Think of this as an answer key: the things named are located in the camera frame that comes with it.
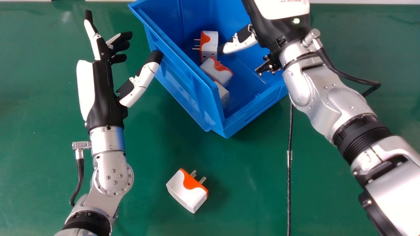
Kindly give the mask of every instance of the green work surface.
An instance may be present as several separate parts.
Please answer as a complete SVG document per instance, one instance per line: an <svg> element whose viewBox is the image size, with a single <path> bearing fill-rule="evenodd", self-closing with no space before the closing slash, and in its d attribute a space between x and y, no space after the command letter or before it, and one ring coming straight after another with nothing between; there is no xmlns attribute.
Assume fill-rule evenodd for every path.
<svg viewBox="0 0 420 236"><path fill-rule="evenodd" d="M85 9L93 11L105 38L134 33L127 62L113 66L118 88L149 53L144 28L126 3L0 3L1 236L52 236L71 211L68 201L77 182L71 142L89 138L75 73L78 60L93 60ZM311 16L338 68L383 83L367 98L369 104L417 150L419 10L313 5ZM357 200L362 189L349 165L303 113L295 113L294 124L292 234L376 235ZM204 132L154 80L125 125L135 182L121 202L114 236L286 234L288 98L226 140ZM86 160L81 194L89 190L93 169ZM207 177L209 199L195 215L166 190L179 168Z"/></svg>

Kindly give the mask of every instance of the blue storage box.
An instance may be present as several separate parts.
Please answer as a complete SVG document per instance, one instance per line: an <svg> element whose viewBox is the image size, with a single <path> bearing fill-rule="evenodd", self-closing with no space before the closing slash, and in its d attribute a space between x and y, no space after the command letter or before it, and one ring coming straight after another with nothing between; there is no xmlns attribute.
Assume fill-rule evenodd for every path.
<svg viewBox="0 0 420 236"><path fill-rule="evenodd" d="M259 45L218 56L234 73L225 109L216 84L199 68L192 48L202 30L218 31L223 44L250 23L240 0L138 0L129 8L144 24L150 49L164 55L155 77L205 131L229 138L287 95L280 72L256 74L269 53Z"/></svg>

